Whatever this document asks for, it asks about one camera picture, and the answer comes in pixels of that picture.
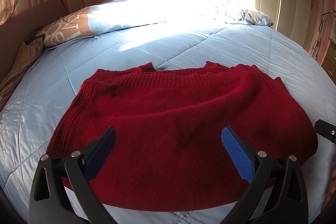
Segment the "red knit fabric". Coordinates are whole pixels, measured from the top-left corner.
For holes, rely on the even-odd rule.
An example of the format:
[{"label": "red knit fabric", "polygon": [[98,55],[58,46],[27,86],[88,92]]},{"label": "red knit fabric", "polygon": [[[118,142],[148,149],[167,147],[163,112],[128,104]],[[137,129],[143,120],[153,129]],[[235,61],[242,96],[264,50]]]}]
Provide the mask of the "red knit fabric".
[{"label": "red knit fabric", "polygon": [[155,71],[152,64],[85,80],[49,143],[70,155],[108,127],[117,144],[90,185],[101,202],[135,210],[189,211],[237,201],[247,186],[221,143],[231,125],[270,156],[304,163],[313,126],[280,78],[256,66]]}]

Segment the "blue gripper pad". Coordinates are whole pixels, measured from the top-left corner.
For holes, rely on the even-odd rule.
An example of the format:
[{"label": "blue gripper pad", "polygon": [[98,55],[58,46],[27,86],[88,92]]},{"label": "blue gripper pad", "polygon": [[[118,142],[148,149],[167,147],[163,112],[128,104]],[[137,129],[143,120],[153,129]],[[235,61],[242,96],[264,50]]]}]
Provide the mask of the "blue gripper pad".
[{"label": "blue gripper pad", "polygon": [[241,178],[251,183],[255,175],[254,163],[242,147],[241,140],[230,127],[222,130],[221,139]]}]

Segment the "black device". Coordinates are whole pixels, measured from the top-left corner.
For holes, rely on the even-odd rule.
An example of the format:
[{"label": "black device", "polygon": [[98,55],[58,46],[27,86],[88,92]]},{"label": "black device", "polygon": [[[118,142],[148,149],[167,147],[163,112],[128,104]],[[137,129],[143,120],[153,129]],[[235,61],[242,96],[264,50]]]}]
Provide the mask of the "black device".
[{"label": "black device", "polygon": [[[333,136],[332,131],[336,127],[319,120],[315,130],[322,136]],[[255,151],[248,142],[240,140],[230,127],[223,129],[221,138],[241,177],[250,182],[221,224],[308,224],[305,182],[294,155],[289,155],[287,159],[275,159],[264,151]],[[99,140],[89,143],[82,151],[72,152],[68,157],[52,159],[43,155],[31,189],[29,224],[117,224],[88,185],[98,175],[116,139],[116,131],[108,128]],[[74,213],[62,177],[69,178],[89,220]],[[270,178],[276,182],[265,210],[251,219]],[[329,209],[330,213],[327,213],[328,208],[335,208],[335,202],[336,195],[333,195],[313,224],[335,223],[335,210]]]}]

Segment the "bed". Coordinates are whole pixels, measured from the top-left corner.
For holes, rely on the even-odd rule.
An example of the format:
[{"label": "bed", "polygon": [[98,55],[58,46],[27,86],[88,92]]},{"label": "bed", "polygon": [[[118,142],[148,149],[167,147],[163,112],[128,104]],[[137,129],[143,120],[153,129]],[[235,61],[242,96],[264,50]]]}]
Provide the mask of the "bed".
[{"label": "bed", "polygon": [[[227,67],[241,63],[256,65],[272,78],[281,77],[312,124],[318,119],[336,124],[336,86],[302,47],[265,26],[267,20],[254,25],[248,20],[233,20],[230,16],[228,19],[226,13],[221,18],[217,6],[214,6],[215,18],[211,18],[211,0],[191,1],[188,7],[176,7],[175,3],[174,15],[172,6],[162,7],[160,1],[165,0],[159,0],[159,6],[153,0],[137,1],[114,0],[102,4],[110,5],[105,10],[112,7],[118,11],[110,25],[101,24],[98,31],[83,37],[51,41],[49,49],[28,70],[1,111],[0,186],[26,222],[37,163],[81,84],[99,68],[125,70],[149,62],[157,70],[203,67],[206,61]],[[317,152],[302,166],[310,222],[320,212],[336,164],[336,146],[321,136],[318,140]],[[66,190],[75,212],[86,218],[74,193]],[[270,190],[265,192],[256,214],[262,210],[269,193]],[[218,224],[233,206],[234,203],[171,213],[105,205],[120,224]]]}]

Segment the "red sweater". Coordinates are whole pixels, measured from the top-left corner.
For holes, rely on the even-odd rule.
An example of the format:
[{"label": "red sweater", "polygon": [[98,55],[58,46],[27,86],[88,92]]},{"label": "red sweater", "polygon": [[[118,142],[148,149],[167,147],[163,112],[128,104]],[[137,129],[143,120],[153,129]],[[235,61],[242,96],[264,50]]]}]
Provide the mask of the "red sweater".
[{"label": "red sweater", "polygon": [[237,201],[247,186],[221,143],[227,125],[256,150],[278,158],[293,154],[301,164],[318,145],[281,79],[256,66],[207,62],[155,71],[150,63],[97,70],[85,80],[47,154],[68,156],[111,126],[117,144],[90,182],[101,202],[145,211],[204,209]]}]

